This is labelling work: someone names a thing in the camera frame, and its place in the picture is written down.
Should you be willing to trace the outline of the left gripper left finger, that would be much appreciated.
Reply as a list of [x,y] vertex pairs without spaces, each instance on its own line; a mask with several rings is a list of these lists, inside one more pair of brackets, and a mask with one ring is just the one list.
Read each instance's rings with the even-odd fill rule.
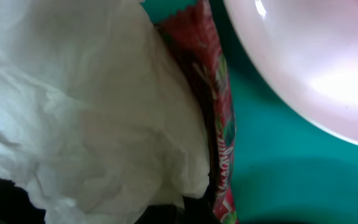
[[10,180],[0,179],[0,222],[44,224],[45,210],[36,208],[28,193]]

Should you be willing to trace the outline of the red snack wrapper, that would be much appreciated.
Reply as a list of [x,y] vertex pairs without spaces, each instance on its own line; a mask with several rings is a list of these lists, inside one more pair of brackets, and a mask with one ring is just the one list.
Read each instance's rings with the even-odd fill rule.
[[175,3],[155,26],[186,76],[207,130],[209,185],[201,200],[185,200],[185,210],[202,223],[238,224],[231,191],[236,119],[227,62],[210,3]]

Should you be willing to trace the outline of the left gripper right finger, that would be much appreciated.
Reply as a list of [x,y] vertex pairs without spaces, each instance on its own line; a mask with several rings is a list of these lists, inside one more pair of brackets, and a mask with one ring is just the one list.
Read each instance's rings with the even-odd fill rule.
[[184,208],[152,205],[135,224],[221,224],[205,198],[184,197]]

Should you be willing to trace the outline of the pink plate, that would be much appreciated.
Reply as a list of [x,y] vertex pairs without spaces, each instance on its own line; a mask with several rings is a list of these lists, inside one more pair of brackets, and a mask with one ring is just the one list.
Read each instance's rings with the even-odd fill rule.
[[318,128],[358,145],[358,0],[225,0],[263,79]]

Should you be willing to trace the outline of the white napkin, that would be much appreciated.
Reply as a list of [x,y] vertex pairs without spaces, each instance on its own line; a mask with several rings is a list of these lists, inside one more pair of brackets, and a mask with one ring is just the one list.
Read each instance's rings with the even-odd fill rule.
[[0,1],[0,178],[47,223],[134,223],[208,174],[199,104],[140,1]]

